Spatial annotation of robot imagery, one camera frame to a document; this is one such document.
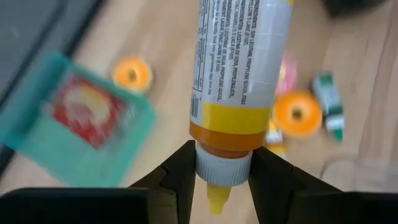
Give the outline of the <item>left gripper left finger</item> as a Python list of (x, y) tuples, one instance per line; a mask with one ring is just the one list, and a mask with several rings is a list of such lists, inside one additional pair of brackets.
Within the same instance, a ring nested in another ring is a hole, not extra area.
[(195, 141), (189, 140), (130, 187), (146, 191), (144, 212), (134, 223), (189, 224), (195, 189)]

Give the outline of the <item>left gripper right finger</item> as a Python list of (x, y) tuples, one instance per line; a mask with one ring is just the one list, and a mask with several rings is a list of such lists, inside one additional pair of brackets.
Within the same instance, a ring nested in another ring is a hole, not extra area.
[(341, 220), (340, 190), (263, 147), (253, 152), (249, 187), (260, 223)]

